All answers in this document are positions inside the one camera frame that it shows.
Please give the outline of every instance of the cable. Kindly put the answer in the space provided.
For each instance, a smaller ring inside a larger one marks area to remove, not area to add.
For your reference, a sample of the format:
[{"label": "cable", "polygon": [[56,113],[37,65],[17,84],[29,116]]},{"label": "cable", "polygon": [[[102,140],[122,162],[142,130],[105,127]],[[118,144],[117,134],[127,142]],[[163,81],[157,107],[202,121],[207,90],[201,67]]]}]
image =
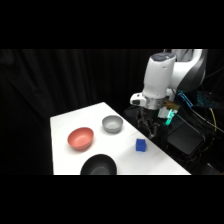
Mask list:
[{"label": "cable", "polygon": [[205,92],[204,92],[204,85],[202,83],[201,85],[202,88],[202,95],[203,95],[203,106],[204,106],[204,111],[205,111],[205,119],[206,119],[206,136],[208,134],[208,114],[207,114],[207,108],[206,108],[206,102],[205,102]]},{"label": "cable", "polygon": [[213,110],[212,109],[210,109],[211,110],[211,112],[212,112],[212,116],[213,116],[213,119],[214,119],[214,124],[215,124],[215,132],[217,132],[217,123],[216,123],[216,119],[215,119],[215,114],[214,114],[214,112],[213,112]]},{"label": "cable", "polygon": [[[210,108],[210,111],[211,111],[211,113],[212,113],[212,117],[213,117],[213,119],[214,119],[215,132],[217,132],[217,124],[216,124],[215,114],[214,114],[214,112],[213,112],[213,110],[212,110],[211,108]],[[210,146],[212,146],[212,144],[213,144],[214,141],[215,141],[215,138],[212,139],[212,142],[210,143],[210,145],[209,145],[205,150],[203,150],[202,152],[207,151],[207,150],[210,148]]]},{"label": "cable", "polygon": [[220,68],[218,71],[212,73],[211,75],[206,76],[205,79],[210,78],[211,76],[217,74],[218,72],[222,71],[223,69],[224,69],[224,67]]},{"label": "cable", "polygon": [[200,134],[202,136],[202,138],[204,139],[204,142],[206,141],[205,136],[201,134],[200,131],[198,131],[196,128],[194,128],[192,125],[190,125],[186,120],[184,120],[179,114],[177,114],[177,116],[183,121],[185,122],[188,126],[190,126],[192,129],[194,129],[198,134]]},{"label": "cable", "polygon": [[178,99],[178,96],[177,96],[177,94],[174,92],[174,90],[172,89],[172,91],[173,91],[173,94],[174,94],[174,96],[175,96],[175,98],[177,99],[177,101],[178,101],[178,103],[179,103],[179,105],[181,105],[181,108],[182,108],[182,110],[183,110],[183,112],[185,113],[185,116],[186,116],[186,118],[188,118],[188,120],[189,120],[189,113],[187,113],[187,111],[185,110],[185,107],[184,107],[184,105],[182,104],[182,101],[180,101],[179,99]]},{"label": "cable", "polygon": [[[190,110],[191,110],[193,113],[195,113],[198,117],[200,117],[202,120],[206,121],[205,118],[203,118],[200,114],[198,114],[198,113],[197,113],[196,111],[194,111],[192,108],[190,108]],[[223,131],[221,128],[219,128],[219,127],[213,125],[213,124],[210,123],[209,121],[207,121],[207,123],[210,124],[211,126],[213,126],[214,128],[216,128],[217,130],[221,131],[222,133],[224,133],[224,131]]]}]

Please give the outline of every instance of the bowl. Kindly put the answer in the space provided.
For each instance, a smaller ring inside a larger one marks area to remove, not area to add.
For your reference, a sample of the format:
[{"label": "bowl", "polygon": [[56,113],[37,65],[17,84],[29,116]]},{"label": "bowl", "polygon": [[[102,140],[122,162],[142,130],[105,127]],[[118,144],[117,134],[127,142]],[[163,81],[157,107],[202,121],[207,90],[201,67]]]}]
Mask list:
[{"label": "bowl", "polygon": [[90,128],[79,128],[68,136],[68,144],[77,151],[85,151],[93,142],[94,132]]},{"label": "bowl", "polygon": [[118,116],[108,116],[103,119],[103,128],[109,133],[117,133],[121,130],[123,119]]},{"label": "bowl", "polygon": [[82,167],[81,175],[113,176],[117,175],[117,166],[107,155],[96,155],[88,159]]}]

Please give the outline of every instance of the black bowl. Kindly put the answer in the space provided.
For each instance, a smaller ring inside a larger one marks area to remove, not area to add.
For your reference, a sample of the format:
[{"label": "black bowl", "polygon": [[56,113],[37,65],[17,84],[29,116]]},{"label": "black bowl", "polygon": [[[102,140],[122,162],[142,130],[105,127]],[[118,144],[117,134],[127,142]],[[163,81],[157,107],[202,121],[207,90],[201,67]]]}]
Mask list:
[{"label": "black bowl", "polygon": [[81,175],[117,175],[117,166],[112,158],[106,155],[96,155],[86,161]]}]

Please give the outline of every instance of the green light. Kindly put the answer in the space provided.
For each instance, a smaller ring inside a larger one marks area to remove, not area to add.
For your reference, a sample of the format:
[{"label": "green light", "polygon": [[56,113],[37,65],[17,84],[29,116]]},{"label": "green light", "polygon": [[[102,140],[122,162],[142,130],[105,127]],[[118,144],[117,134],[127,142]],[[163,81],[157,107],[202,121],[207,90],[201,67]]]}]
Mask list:
[{"label": "green light", "polygon": [[169,126],[170,123],[171,123],[171,121],[172,121],[172,119],[167,119],[167,121],[166,121],[166,125]]},{"label": "green light", "polygon": [[170,110],[170,112],[169,112],[167,118],[168,118],[168,119],[172,119],[173,117],[174,117],[173,110]]},{"label": "green light", "polygon": [[169,126],[170,125],[170,123],[171,123],[171,121],[172,121],[172,118],[174,117],[174,113],[173,113],[173,110],[170,110],[170,112],[169,112],[169,114],[168,114],[168,116],[167,116],[167,121],[166,121],[166,125],[167,126]]}]

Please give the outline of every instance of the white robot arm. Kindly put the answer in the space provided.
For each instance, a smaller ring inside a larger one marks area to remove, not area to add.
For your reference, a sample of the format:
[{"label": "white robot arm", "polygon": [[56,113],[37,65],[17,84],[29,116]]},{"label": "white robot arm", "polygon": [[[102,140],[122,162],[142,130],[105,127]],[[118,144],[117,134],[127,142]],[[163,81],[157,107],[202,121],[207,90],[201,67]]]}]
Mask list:
[{"label": "white robot arm", "polygon": [[173,49],[172,53],[153,55],[148,62],[142,93],[134,94],[132,105],[142,108],[139,122],[154,127],[153,119],[164,108],[164,100],[174,100],[170,89],[190,92],[203,82],[206,69],[207,49]]}]

